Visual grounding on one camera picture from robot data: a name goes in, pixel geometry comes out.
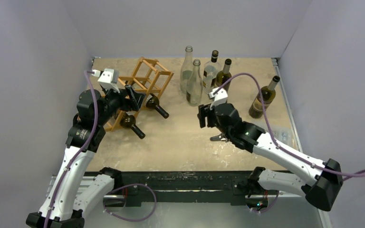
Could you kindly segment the olive green wine bottle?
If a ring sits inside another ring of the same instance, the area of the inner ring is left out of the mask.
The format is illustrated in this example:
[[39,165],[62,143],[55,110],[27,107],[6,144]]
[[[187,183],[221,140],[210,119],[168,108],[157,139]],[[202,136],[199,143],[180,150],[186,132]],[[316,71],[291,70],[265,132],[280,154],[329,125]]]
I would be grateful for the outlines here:
[[223,69],[216,75],[216,80],[215,80],[216,87],[220,87],[222,84],[224,84],[228,79],[232,77],[230,73],[231,64],[232,60],[230,58],[225,60]]

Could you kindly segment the dark labelled wine bottle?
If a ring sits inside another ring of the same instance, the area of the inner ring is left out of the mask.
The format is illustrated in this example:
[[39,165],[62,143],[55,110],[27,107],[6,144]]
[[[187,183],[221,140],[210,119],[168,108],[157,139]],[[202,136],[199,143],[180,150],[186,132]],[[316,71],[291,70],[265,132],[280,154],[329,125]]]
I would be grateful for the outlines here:
[[150,93],[150,96],[151,97],[147,100],[145,106],[149,109],[155,110],[164,119],[167,119],[169,117],[169,114],[160,106],[159,98],[155,96],[153,93]]

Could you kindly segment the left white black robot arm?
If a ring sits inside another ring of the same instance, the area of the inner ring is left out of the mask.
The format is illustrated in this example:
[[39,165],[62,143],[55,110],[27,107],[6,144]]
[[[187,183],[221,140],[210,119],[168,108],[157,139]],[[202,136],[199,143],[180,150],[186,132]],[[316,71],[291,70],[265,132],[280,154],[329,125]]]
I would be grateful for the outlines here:
[[130,85],[106,91],[90,89],[79,95],[78,113],[68,131],[62,165],[52,189],[39,211],[29,213],[31,228],[82,228],[85,219],[106,193],[118,194],[123,187],[120,172],[105,168],[81,194],[79,186],[104,135],[104,125],[119,111],[138,111],[145,94]]

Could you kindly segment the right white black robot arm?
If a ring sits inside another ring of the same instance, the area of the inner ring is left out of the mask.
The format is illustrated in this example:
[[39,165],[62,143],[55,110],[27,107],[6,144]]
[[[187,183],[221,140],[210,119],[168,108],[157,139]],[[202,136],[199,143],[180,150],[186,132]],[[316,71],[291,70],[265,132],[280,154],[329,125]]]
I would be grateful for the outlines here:
[[235,147],[265,157],[288,170],[280,173],[262,167],[254,169],[248,180],[251,192],[284,191],[305,197],[317,209],[331,211],[344,182],[339,175],[339,162],[316,159],[282,144],[263,128],[243,121],[229,103],[200,105],[197,117],[201,128],[216,127]]

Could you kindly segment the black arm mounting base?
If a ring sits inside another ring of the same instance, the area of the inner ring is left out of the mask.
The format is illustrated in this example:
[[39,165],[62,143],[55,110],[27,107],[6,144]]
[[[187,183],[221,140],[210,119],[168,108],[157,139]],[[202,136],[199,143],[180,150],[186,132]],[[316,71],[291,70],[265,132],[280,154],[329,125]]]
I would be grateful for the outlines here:
[[139,207],[144,202],[229,203],[256,210],[269,204],[275,190],[263,190],[251,171],[87,171],[88,177],[107,174],[115,178],[108,206]]

